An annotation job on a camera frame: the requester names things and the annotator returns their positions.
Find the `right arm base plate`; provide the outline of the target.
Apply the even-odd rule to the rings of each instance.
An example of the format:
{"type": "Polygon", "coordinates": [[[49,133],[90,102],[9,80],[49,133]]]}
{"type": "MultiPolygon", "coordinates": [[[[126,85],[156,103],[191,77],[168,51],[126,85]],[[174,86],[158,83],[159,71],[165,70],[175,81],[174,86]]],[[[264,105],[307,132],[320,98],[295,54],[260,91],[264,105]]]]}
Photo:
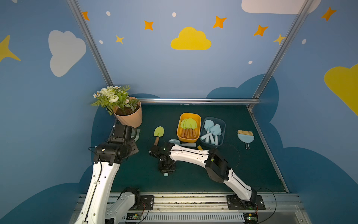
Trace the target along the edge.
{"type": "Polygon", "coordinates": [[[266,210],[263,198],[260,195],[255,197],[255,202],[241,200],[236,194],[228,195],[226,199],[229,210],[266,210]]]}

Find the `green shovel wooden handle back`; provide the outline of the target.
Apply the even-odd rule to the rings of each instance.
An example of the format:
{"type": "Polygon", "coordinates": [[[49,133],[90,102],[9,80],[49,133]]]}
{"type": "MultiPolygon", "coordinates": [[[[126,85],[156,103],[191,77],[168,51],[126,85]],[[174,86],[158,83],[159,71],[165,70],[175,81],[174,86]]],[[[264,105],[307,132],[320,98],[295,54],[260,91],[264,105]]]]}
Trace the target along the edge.
{"type": "Polygon", "coordinates": [[[164,135],[164,128],[162,126],[157,127],[154,130],[154,136],[156,137],[154,145],[157,146],[159,142],[159,138],[164,135]]]}

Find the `green shovel wooden handle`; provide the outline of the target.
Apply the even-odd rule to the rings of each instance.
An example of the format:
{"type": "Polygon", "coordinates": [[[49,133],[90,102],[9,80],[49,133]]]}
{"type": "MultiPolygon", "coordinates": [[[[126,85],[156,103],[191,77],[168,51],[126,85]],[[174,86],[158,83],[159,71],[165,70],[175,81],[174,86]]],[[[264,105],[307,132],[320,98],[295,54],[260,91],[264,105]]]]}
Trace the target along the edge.
{"type": "Polygon", "coordinates": [[[197,135],[196,135],[196,128],[197,128],[197,122],[194,120],[192,122],[192,133],[193,133],[193,138],[196,139],[197,138],[197,135]]]}
{"type": "Polygon", "coordinates": [[[154,145],[157,146],[159,142],[159,138],[164,135],[164,128],[162,126],[157,127],[154,130],[154,136],[156,137],[154,145]]]}
{"type": "Polygon", "coordinates": [[[186,134],[186,129],[187,129],[187,127],[186,127],[186,119],[182,120],[180,126],[182,128],[181,138],[187,137],[187,134],[186,134]]]}
{"type": "Polygon", "coordinates": [[[192,133],[192,122],[194,121],[193,118],[189,118],[187,121],[187,126],[189,128],[189,135],[190,137],[188,139],[193,139],[193,133],[192,133]]]}

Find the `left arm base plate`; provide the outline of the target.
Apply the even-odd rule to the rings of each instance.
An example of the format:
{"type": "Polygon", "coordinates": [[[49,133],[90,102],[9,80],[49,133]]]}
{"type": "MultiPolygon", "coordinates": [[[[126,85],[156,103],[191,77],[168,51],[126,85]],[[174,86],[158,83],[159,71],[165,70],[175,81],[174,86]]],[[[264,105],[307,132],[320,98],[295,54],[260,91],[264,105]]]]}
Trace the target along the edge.
{"type": "Polygon", "coordinates": [[[140,204],[138,207],[139,211],[152,211],[154,207],[154,199],[155,197],[153,195],[144,195],[141,196],[140,204]]]}

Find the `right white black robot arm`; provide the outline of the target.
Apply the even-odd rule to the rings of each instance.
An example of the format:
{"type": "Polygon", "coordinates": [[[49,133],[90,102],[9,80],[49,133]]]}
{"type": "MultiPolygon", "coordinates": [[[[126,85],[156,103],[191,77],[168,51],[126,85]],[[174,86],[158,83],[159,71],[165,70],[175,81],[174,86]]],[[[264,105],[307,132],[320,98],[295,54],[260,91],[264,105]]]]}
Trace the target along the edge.
{"type": "Polygon", "coordinates": [[[153,145],[149,153],[159,159],[158,171],[163,174],[174,172],[177,161],[195,164],[204,168],[211,180],[227,185],[240,200],[256,203],[256,191],[235,174],[216,148],[212,151],[196,150],[168,143],[163,147],[153,145]]]}

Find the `yellow storage box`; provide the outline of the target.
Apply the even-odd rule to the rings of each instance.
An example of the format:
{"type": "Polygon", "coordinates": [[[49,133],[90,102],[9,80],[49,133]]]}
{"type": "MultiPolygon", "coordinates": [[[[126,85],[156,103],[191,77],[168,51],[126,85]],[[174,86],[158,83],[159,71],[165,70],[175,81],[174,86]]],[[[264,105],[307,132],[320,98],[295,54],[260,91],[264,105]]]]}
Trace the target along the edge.
{"type": "Polygon", "coordinates": [[[180,141],[195,143],[201,132],[201,116],[194,113],[183,113],[180,116],[177,136],[180,141]]]}

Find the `blue-grey storage box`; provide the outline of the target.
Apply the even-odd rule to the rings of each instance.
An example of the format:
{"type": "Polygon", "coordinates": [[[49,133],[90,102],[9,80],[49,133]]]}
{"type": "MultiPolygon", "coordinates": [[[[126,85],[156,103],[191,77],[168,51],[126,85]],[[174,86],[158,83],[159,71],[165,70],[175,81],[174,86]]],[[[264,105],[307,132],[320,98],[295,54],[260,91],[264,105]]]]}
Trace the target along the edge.
{"type": "MultiPolygon", "coordinates": [[[[206,130],[204,129],[204,124],[205,124],[205,121],[209,119],[209,120],[212,120],[214,122],[214,125],[215,124],[219,124],[221,126],[221,129],[222,129],[222,134],[220,136],[218,136],[218,140],[219,140],[219,145],[218,146],[221,146],[224,142],[224,136],[225,136],[225,129],[226,129],[226,123],[221,120],[221,119],[218,119],[218,118],[214,118],[214,117],[206,117],[203,121],[203,124],[201,126],[201,132],[200,132],[200,137],[203,136],[204,134],[206,134],[206,130]]],[[[206,146],[206,147],[218,147],[218,146],[215,146],[215,145],[212,145],[211,143],[205,143],[205,140],[201,140],[199,137],[199,140],[201,141],[201,143],[206,146]]]]}

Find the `green shovel corner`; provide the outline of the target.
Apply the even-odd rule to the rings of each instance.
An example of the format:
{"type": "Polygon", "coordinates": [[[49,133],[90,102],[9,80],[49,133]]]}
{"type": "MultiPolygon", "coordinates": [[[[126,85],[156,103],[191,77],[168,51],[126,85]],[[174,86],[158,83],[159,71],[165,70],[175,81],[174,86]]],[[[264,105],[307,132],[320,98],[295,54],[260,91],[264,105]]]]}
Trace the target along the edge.
{"type": "Polygon", "coordinates": [[[182,127],[181,137],[182,138],[189,138],[190,137],[189,128],[187,126],[187,121],[188,121],[188,119],[184,119],[184,120],[182,120],[182,123],[181,123],[181,127],[182,127]]]}

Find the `blue shovel sideways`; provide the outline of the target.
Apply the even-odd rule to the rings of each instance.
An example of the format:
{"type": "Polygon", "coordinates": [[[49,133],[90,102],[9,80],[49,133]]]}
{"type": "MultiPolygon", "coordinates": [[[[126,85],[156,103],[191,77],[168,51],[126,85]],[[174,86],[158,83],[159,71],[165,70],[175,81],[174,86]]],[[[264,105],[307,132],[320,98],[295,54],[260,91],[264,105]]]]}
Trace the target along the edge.
{"type": "Polygon", "coordinates": [[[168,142],[183,147],[197,147],[196,143],[181,143],[180,140],[176,140],[176,139],[170,139],[168,142]]]}

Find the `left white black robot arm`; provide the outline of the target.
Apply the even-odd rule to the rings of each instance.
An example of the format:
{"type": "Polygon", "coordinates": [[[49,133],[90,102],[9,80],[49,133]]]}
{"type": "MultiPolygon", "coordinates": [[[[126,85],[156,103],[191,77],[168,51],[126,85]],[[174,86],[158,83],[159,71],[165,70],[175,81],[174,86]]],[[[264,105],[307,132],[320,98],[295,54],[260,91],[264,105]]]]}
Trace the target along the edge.
{"type": "Polygon", "coordinates": [[[139,152],[136,128],[115,124],[107,141],[90,147],[94,154],[92,178],[77,224],[118,224],[130,209],[142,205],[137,188],[125,188],[117,201],[107,208],[113,181],[124,160],[139,152]]]}

